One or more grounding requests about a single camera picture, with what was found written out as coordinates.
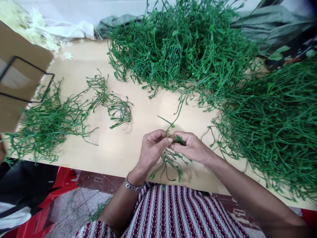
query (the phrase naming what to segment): table surface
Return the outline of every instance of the table surface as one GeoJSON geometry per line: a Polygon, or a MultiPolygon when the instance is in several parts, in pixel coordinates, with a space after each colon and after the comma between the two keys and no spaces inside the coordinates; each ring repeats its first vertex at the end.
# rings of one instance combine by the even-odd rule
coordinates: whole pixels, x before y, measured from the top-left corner
{"type": "MultiPolygon", "coordinates": [[[[141,89],[141,85],[134,84],[131,79],[127,82],[119,82],[114,77],[114,69],[109,65],[107,41],[88,41],[83,44],[75,43],[71,47],[63,49],[63,52],[55,60],[50,73],[55,73],[54,80],[64,78],[61,85],[60,97],[66,99],[71,94],[78,94],[87,88],[86,76],[93,77],[98,74],[97,68],[102,75],[107,77],[108,90],[113,91],[116,95],[123,98],[128,96],[129,101],[134,104],[132,106],[132,122],[125,123],[114,129],[109,127],[114,123],[110,120],[107,108],[99,106],[95,113],[91,113],[87,118],[86,125],[91,128],[99,127],[94,131],[87,140],[98,144],[98,146],[89,144],[80,136],[68,136],[65,143],[56,148],[56,153],[59,156],[58,161],[53,162],[53,165],[69,167],[84,171],[107,174],[112,176],[126,177],[129,171],[136,165],[141,149],[141,140],[144,134],[156,129],[168,128],[168,124],[157,117],[158,115],[168,121],[173,121],[177,115],[179,104],[178,93],[171,93],[165,90],[159,90],[159,93],[152,99],[147,90],[141,89]],[[70,52],[73,55],[71,60],[65,59],[64,52],[70,52]]],[[[94,96],[92,90],[88,91],[83,97],[83,101],[91,99],[94,96]]],[[[216,117],[220,112],[213,110],[212,112],[203,112],[203,108],[197,105],[195,97],[189,102],[189,105],[184,105],[178,120],[175,123],[173,131],[193,132],[198,137],[203,135],[207,126],[211,125],[211,119],[216,117]]],[[[213,143],[213,137],[209,132],[202,140],[205,144],[213,143]]],[[[222,156],[219,150],[215,153],[222,156]]],[[[246,168],[246,159],[234,160],[226,158],[229,163],[237,169],[243,171],[246,168]]],[[[218,194],[229,195],[227,189],[216,178],[216,176],[203,165],[193,162],[186,166],[182,161],[178,161],[183,169],[181,182],[168,181],[166,175],[160,180],[159,173],[156,175],[153,182],[182,185],[201,191],[208,191],[218,194]]],[[[256,175],[250,168],[246,174],[265,186],[265,181],[256,175]]],[[[168,167],[169,178],[177,178],[177,172],[168,167]]],[[[274,191],[270,190],[274,195],[281,199],[286,205],[317,210],[317,207],[310,201],[298,199],[297,202],[289,201],[274,191]]]]}

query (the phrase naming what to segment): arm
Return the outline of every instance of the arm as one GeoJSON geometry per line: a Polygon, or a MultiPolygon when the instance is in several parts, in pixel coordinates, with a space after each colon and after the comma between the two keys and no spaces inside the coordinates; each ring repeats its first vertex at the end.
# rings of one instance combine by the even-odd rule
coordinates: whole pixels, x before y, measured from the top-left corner
{"type": "MultiPolygon", "coordinates": [[[[150,169],[172,141],[171,138],[165,138],[163,130],[144,135],[139,161],[128,175],[128,182],[134,186],[141,186],[150,169]]],[[[123,183],[100,215],[99,220],[105,222],[116,236],[121,236],[128,228],[139,193],[140,191],[127,189],[123,183]]]]}
{"type": "Polygon", "coordinates": [[[194,134],[175,134],[186,142],[186,146],[171,144],[170,148],[207,166],[234,199],[258,221],[267,237],[307,235],[306,223],[267,189],[217,156],[194,134]]]}

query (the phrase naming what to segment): striped clothing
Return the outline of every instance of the striped clothing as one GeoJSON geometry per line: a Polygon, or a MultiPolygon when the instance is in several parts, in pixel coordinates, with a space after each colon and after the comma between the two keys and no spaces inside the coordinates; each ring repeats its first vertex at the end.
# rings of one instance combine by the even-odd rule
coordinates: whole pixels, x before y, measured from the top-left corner
{"type": "MultiPolygon", "coordinates": [[[[74,238],[112,238],[103,222],[88,223],[74,238]]],[[[146,183],[122,237],[249,237],[222,204],[190,188],[146,183]]]]}

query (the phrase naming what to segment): wristwatch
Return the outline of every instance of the wristwatch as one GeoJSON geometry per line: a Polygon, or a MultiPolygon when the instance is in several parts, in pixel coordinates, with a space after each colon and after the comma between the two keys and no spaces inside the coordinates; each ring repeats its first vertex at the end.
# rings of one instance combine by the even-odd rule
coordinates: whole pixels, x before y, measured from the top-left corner
{"type": "Polygon", "coordinates": [[[124,183],[125,183],[125,187],[127,188],[127,189],[130,189],[130,190],[133,190],[133,191],[139,191],[139,190],[141,190],[141,189],[143,189],[143,187],[144,187],[144,185],[145,185],[145,183],[144,184],[142,184],[141,186],[134,186],[134,185],[132,185],[132,184],[130,184],[129,183],[129,181],[128,181],[128,176],[129,176],[129,174],[126,176],[126,178],[125,178],[125,180],[124,180],[124,183]]]}

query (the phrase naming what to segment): green fabric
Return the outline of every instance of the green fabric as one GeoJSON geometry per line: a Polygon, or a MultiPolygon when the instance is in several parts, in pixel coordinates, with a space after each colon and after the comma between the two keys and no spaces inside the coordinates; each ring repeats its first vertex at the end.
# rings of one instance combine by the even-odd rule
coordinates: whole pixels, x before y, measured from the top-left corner
{"type": "Polygon", "coordinates": [[[97,35],[99,35],[102,39],[109,38],[108,32],[111,28],[115,28],[118,25],[126,25],[128,27],[128,23],[132,21],[141,21],[142,17],[136,17],[130,14],[125,14],[120,17],[110,16],[102,19],[97,25],[96,31],[97,35]]]}
{"type": "Polygon", "coordinates": [[[313,26],[316,21],[290,12],[281,5],[239,12],[232,28],[242,28],[250,40],[259,42],[261,55],[269,56],[291,39],[313,26]]]}

